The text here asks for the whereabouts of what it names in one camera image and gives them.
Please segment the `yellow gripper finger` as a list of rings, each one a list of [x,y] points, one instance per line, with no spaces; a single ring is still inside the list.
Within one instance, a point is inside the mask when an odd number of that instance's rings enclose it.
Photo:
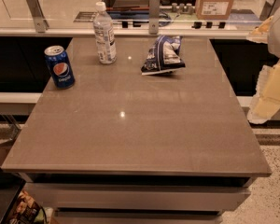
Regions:
[[[259,72],[256,94],[252,97],[247,119],[253,124],[270,120],[280,109],[280,60],[274,66],[264,65]]]
[[[272,44],[273,16],[266,19],[260,26],[250,31],[246,39],[255,43]]]

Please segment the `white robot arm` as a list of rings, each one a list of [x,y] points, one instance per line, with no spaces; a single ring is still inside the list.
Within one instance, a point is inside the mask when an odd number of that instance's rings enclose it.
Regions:
[[[246,37],[248,41],[264,43],[268,51],[278,58],[274,66],[264,65],[256,85],[256,94],[247,113],[247,119],[253,124],[262,124],[270,120],[280,109],[280,7],[259,27]]]

